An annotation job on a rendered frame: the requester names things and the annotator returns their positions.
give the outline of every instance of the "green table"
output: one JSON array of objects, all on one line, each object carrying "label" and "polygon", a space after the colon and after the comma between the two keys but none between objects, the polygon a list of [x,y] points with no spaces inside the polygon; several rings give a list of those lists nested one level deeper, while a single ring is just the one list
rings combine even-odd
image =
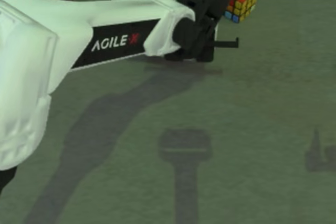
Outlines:
[{"label": "green table", "polygon": [[[139,57],[70,73],[0,223],[178,223],[175,180],[190,183],[177,192],[184,224],[197,197],[199,223],[334,223],[335,162],[318,159],[319,144],[335,153],[335,6],[259,0],[241,24],[221,21],[219,39],[241,46],[205,66]],[[174,176],[158,151],[169,139],[180,167],[211,144],[198,176]]]}]

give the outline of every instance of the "tabletop surface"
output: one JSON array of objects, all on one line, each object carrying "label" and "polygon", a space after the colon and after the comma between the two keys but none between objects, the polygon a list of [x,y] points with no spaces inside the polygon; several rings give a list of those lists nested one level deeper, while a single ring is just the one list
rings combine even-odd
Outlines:
[{"label": "tabletop surface", "polygon": [[206,65],[70,73],[0,223],[334,223],[335,6],[258,0],[241,24],[222,19],[218,39],[240,48]]}]

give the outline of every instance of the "colorful puzzle cube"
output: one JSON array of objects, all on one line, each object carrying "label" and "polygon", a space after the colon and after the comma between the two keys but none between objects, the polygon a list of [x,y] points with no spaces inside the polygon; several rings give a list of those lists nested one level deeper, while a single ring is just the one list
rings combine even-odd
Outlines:
[{"label": "colorful puzzle cube", "polygon": [[233,22],[243,21],[256,7],[257,0],[230,0],[224,16]]}]

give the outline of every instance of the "red x letter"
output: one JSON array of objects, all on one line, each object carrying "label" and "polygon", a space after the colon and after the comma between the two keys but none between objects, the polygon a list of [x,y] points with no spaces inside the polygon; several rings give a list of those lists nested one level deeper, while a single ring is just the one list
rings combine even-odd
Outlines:
[{"label": "red x letter", "polygon": [[139,33],[132,34],[131,38],[129,38],[130,44],[137,43],[138,42],[138,38],[139,38]]}]

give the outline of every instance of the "robotic arm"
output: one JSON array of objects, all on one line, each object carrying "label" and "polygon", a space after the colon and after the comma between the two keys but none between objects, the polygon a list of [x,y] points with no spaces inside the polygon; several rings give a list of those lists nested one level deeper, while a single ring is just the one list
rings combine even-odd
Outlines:
[{"label": "robotic arm", "polygon": [[142,54],[210,62],[214,47],[238,47],[214,41],[228,2],[0,0],[0,171],[38,147],[69,71]]}]

